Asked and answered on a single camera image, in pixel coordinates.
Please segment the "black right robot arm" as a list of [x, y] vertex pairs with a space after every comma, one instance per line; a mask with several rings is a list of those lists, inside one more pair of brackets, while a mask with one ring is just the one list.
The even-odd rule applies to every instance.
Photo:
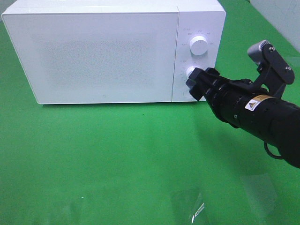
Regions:
[[202, 71], [201, 88], [215, 116], [263, 140], [267, 154], [300, 166], [300, 108], [249, 79], [230, 80]]

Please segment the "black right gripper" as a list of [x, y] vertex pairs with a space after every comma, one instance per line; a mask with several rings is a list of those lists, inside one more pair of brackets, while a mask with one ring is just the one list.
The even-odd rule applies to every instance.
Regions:
[[235, 128], [268, 129], [273, 120], [281, 121], [288, 114], [286, 101], [249, 79], [221, 77], [215, 68], [195, 67], [186, 85], [196, 101], [206, 98], [216, 117]]

